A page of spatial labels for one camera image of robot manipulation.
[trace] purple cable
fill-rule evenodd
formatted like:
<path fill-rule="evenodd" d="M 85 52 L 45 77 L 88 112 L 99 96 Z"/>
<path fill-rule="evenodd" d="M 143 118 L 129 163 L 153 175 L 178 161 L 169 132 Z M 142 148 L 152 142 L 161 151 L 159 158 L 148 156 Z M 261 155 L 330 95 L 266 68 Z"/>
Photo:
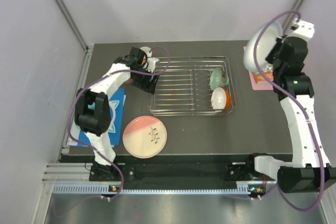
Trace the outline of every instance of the purple cable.
<path fill-rule="evenodd" d="M 140 71 L 135 71 L 135 70 L 125 70 L 125 69 L 122 69 L 122 70 L 117 70 L 109 75 L 106 75 L 106 76 L 103 76 L 102 78 L 90 83 L 89 85 L 87 85 L 86 87 L 84 87 L 76 96 L 75 100 L 73 101 L 72 103 L 72 106 L 71 106 L 71 109 L 70 109 L 70 113 L 69 113 L 69 116 L 68 116 L 68 120 L 67 120 L 67 132 L 68 132 L 68 135 L 69 137 L 74 140 L 75 142 L 79 143 L 79 144 L 82 144 L 82 145 L 85 145 L 87 147 L 89 147 L 90 149 L 94 150 L 99 156 L 101 156 L 106 162 L 110 163 L 117 171 L 118 173 L 120 174 L 120 177 L 121 177 L 121 183 L 120 183 L 120 189 L 117 191 L 117 193 L 111 197 L 110 199 L 113 200 L 115 198 L 117 198 L 119 195 L 120 195 L 120 192 L 122 190 L 122 187 L 123 187 L 123 184 L 124 184 L 124 176 L 122 174 L 122 171 L 119 169 L 119 167 L 117 165 L 115 165 L 112 161 L 110 161 L 108 158 L 106 158 L 103 154 L 101 154 L 95 147 L 93 147 L 92 145 L 88 144 L 88 143 L 85 143 L 83 141 L 80 141 L 78 139 L 76 139 L 72 133 L 71 133 L 71 125 L 72 125 L 72 116 L 73 116 L 73 112 L 75 111 L 75 107 L 76 107 L 76 104 L 80 98 L 80 96 L 86 91 L 88 90 L 92 85 L 106 79 L 106 78 L 109 78 L 111 75 L 113 74 L 116 74 L 116 73 L 122 73 L 122 72 L 131 72 L 131 73 L 138 73 L 138 74 L 142 74 L 144 76 L 159 76 L 160 74 L 162 74 L 163 72 L 165 72 L 167 70 L 167 68 L 169 67 L 169 64 L 170 64 L 170 60 L 171 60 L 171 56 L 168 52 L 168 50 L 164 47 L 153 47 L 150 52 L 153 50 L 153 49 L 156 49 L 156 48 L 161 48 L 163 50 L 165 50 L 167 56 L 168 56 L 168 62 L 167 62 L 167 65 L 166 67 L 164 67 L 164 69 L 161 71 L 161 72 L 157 72 L 157 73 L 144 73 L 144 72 L 140 72 Z M 55 208 L 53 206 L 53 212 L 54 212 L 54 215 L 57 217 L 59 216 L 59 218 L 63 217 L 65 214 L 67 214 L 70 210 L 72 210 L 74 207 L 76 207 L 78 204 L 82 203 L 83 201 L 87 200 L 87 199 L 90 199 L 90 198 L 96 198 L 96 197 L 99 197 L 97 195 L 95 196 L 89 196 L 83 200 L 81 200 L 80 202 L 78 202 L 77 204 L 73 205 L 72 207 L 70 207 L 64 214 L 62 215 L 56 215 L 56 211 L 55 211 Z"/>
<path fill-rule="evenodd" d="M 254 45 L 254 48 L 253 48 L 253 58 L 254 58 L 254 62 L 256 64 L 256 67 L 259 71 L 259 73 L 265 78 L 265 80 L 267 80 L 270 84 L 272 84 L 273 87 L 275 87 L 276 89 L 280 90 L 282 93 L 284 93 L 286 96 L 288 96 L 299 108 L 300 110 L 303 112 L 306 120 L 309 120 L 309 115 L 308 113 L 306 112 L 306 110 L 304 109 L 304 107 L 300 104 L 300 102 L 298 100 L 296 100 L 296 98 L 294 96 L 292 96 L 290 93 L 288 93 L 286 90 L 284 90 L 282 87 L 280 87 L 279 85 L 275 84 L 273 81 L 271 81 L 267 75 L 263 72 L 263 70 L 261 69 L 261 67 L 259 66 L 258 64 L 258 61 L 257 61 L 257 46 L 260 42 L 260 39 L 261 37 L 263 36 L 263 34 L 265 33 L 265 31 L 267 30 L 267 28 L 272 25 L 277 19 L 279 19 L 280 17 L 282 16 L 285 16 L 285 15 L 288 15 L 288 14 L 291 14 L 291 13 L 294 13 L 298 16 L 298 20 L 301 19 L 301 14 L 298 12 L 298 11 L 295 11 L 295 10 L 287 10 L 281 14 L 279 14 L 278 16 L 276 16 L 275 18 L 273 18 L 270 22 L 268 22 L 266 24 L 266 26 L 261 30 L 259 36 L 257 37 L 257 40 L 255 42 L 255 45 Z M 317 151 L 317 156 L 319 158 L 319 163 L 320 163 L 320 173 L 321 173 L 321 180 L 320 180 L 320 190 L 319 190 L 319 196 L 318 198 L 316 199 L 316 201 L 314 202 L 313 205 L 311 205 L 310 207 L 308 208 L 299 208 L 299 207 L 296 207 L 294 206 L 284 195 L 284 193 L 282 192 L 279 184 L 277 184 L 277 187 L 278 187 L 278 190 L 279 190 L 279 193 L 281 194 L 281 196 L 283 197 L 283 199 L 285 200 L 285 202 L 287 204 L 289 204 L 292 208 L 294 208 L 295 210 L 297 211 L 302 211 L 302 212 L 307 212 L 307 211 L 311 211 L 313 209 L 315 209 L 319 203 L 320 203 L 320 200 L 322 198 L 322 195 L 323 195 L 323 191 L 324 191 L 324 178 L 325 178 L 325 174 L 324 174 L 324 167 L 323 167 L 323 159 L 322 159 L 322 154 L 321 154 L 321 151 L 320 151 L 320 148 L 319 148 L 319 144 L 317 142 L 317 139 L 316 139 L 316 136 L 315 136 L 315 133 L 314 133 L 314 129 L 311 125 L 311 123 L 308 123 L 308 128 L 309 128 L 309 131 L 310 131 L 310 134 L 311 134 L 311 137 L 312 137 L 312 140 L 314 142 L 314 145 L 315 145 L 315 148 L 316 148 L 316 151 Z"/>

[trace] purple hose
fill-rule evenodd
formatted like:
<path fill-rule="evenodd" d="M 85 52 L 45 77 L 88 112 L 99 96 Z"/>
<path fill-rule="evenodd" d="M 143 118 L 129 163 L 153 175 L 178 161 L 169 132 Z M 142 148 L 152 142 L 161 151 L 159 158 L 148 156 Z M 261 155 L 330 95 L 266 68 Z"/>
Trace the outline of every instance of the purple hose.
<path fill-rule="evenodd" d="M 80 140 L 76 139 L 76 138 L 72 135 L 72 133 L 71 133 L 71 125 L 72 125 L 72 116 L 73 116 L 73 112 L 75 111 L 75 107 L 76 107 L 76 104 L 77 104 L 77 102 L 78 102 L 80 96 L 81 96 L 86 90 L 88 90 L 92 85 L 94 85 L 94 84 L 96 84 L 96 83 L 98 83 L 98 82 L 100 82 L 100 81 L 102 81 L 102 80 L 104 80 L 104 79 L 110 77 L 111 75 L 113 75 L 113 74 L 115 74 L 115 73 L 131 72 L 131 73 L 142 74 L 142 75 L 145 75 L 145 76 L 158 76 L 158 75 L 162 74 L 164 71 L 166 71 L 167 68 L 169 67 L 170 60 L 171 60 L 171 56 L 170 56 L 168 50 L 167 50 L 166 48 L 164 48 L 164 47 L 153 47 L 153 48 L 150 50 L 150 52 L 151 52 L 153 49 L 156 49 L 156 48 L 161 48 L 161 49 L 165 50 L 165 52 L 166 52 L 166 54 L 167 54 L 167 56 L 168 56 L 168 62 L 167 62 L 167 65 L 166 65 L 166 67 L 165 67 L 161 72 L 157 72 L 157 73 L 144 73 L 144 72 L 135 71 L 135 70 L 124 70 L 124 69 L 123 69 L 123 70 L 117 70 L 117 71 L 115 71 L 115 72 L 113 72 L 113 73 L 111 73 L 111 74 L 109 74 L 109 75 L 103 76 L 102 78 L 100 78 L 100 79 L 98 79 L 98 80 L 96 80 L 96 81 L 90 83 L 90 84 L 87 85 L 86 87 L 84 87 L 84 88 L 77 94 L 77 96 L 76 96 L 74 102 L 72 103 L 71 109 L 70 109 L 70 113 L 69 113 L 68 120 L 67 120 L 67 132 L 68 132 L 69 137 L 70 137 L 72 140 L 74 140 L 75 142 L 80 143 L 80 144 L 82 144 L 82 145 L 85 145 L 85 146 L 89 147 L 90 149 L 94 150 L 94 151 L 95 151 L 99 156 L 101 156 L 106 162 L 110 163 L 110 164 L 111 164 L 111 165 L 118 171 L 118 173 L 120 174 L 120 177 L 121 177 L 120 189 L 117 191 L 117 193 L 116 193 L 113 197 L 111 197 L 111 200 L 117 198 L 117 197 L 120 195 L 120 192 L 121 192 L 122 187 L 123 187 L 123 184 L 124 184 L 124 176 L 123 176 L 121 170 L 119 169 L 119 167 L 118 167 L 117 165 L 115 165 L 112 161 L 108 160 L 108 158 L 106 158 L 104 155 L 102 155 L 102 154 L 101 154 L 95 147 L 93 147 L 92 145 L 87 144 L 87 143 L 85 143 L 85 142 L 83 142 L 83 141 L 80 141 Z M 80 202 L 78 202 L 77 204 L 75 204 L 74 206 L 72 206 L 70 209 L 68 209 L 64 214 L 62 214 L 62 215 L 60 215 L 60 216 L 61 216 L 61 217 L 64 216 L 64 215 L 67 214 L 72 208 L 74 208 L 74 207 L 77 206 L 78 204 L 82 203 L 83 201 L 85 201 L 85 200 L 87 200 L 87 199 L 89 199 L 89 198 L 95 198 L 95 197 L 97 197 L 97 196 L 89 196 L 89 197 L 83 199 L 82 201 L 80 201 Z"/>
<path fill-rule="evenodd" d="M 278 18 L 282 17 L 282 16 L 285 16 L 285 15 L 288 15 L 288 14 L 291 14 L 291 13 L 294 13 L 298 16 L 298 19 L 301 18 L 301 14 L 295 10 L 287 10 L 281 14 L 279 14 L 278 16 L 276 16 L 275 18 L 273 18 L 270 22 L 268 22 L 266 24 L 266 26 L 261 30 L 259 36 L 257 37 L 257 40 L 255 42 L 255 45 L 254 45 L 254 48 L 253 48 L 253 58 L 254 58 L 254 62 L 256 64 L 256 67 L 259 71 L 259 73 L 265 78 L 265 80 L 267 80 L 270 84 L 272 84 L 273 87 L 275 87 L 276 89 L 280 90 L 282 93 L 284 93 L 286 96 L 288 96 L 299 108 L 300 110 L 303 112 L 306 120 L 309 120 L 309 115 L 308 113 L 306 112 L 306 110 L 304 109 L 304 107 L 299 103 L 298 100 L 296 100 L 296 98 L 294 96 L 292 96 L 290 93 L 288 93 L 286 90 L 284 90 L 282 87 L 280 87 L 279 85 L 275 84 L 274 82 L 272 82 L 268 77 L 267 75 L 263 72 L 263 70 L 261 69 L 261 67 L 259 66 L 258 64 L 258 61 L 257 61 L 257 46 L 260 42 L 260 39 L 261 37 L 263 36 L 263 34 L 265 33 L 265 31 L 267 30 L 267 28 L 272 25 Z M 284 195 L 284 193 L 281 191 L 280 189 L 280 186 L 277 185 L 278 187 L 278 190 L 281 194 L 281 196 L 283 197 L 283 199 L 285 200 L 285 202 L 287 204 L 289 204 L 292 208 L 294 208 L 295 210 L 297 211 L 302 211 L 302 212 L 307 212 L 307 211 L 311 211 L 313 209 L 315 209 L 319 203 L 320 203 L 320 200 L 322 198 L 322 195 L 323 195 L 323 191 L 324 191 L 324 178 L 325 178 L 325 174 L 324 174 L 324 167 L 323 167 L 323 159 L 322 159 L 322 154 L 321 154 L 321 151 L 320 151 L 320 148 L 319 148 L 319 144 L 317 142 L 317 139 L 316 139 L 316 136 L 315 136 L 315 133 L 314 133 L 314 129 L 311 125 L 311 123 L 308 123 L 308 128 L 309 128 L 309 131 L 310 131 L 310 134 L 311 134 L 311 137 L 312 137 L 312 140 L 314 142 L 314 145 L 315 145 L 315 148 L 316 148 L 316 151 L 317 151 L 317 156 L 319 158 L 319 163 L 320 163 L 320 173 L 321 173 L 321 180 L 320 180 L 320 190 L 319 190 L 319 196 L 318 198 L 316 199 L 316 201 L 314 202 L 313 205 L 311 205 L 310 207 L 308 208 L 299 208 L 299 207 L 296 207 L 294 206 Z"/>

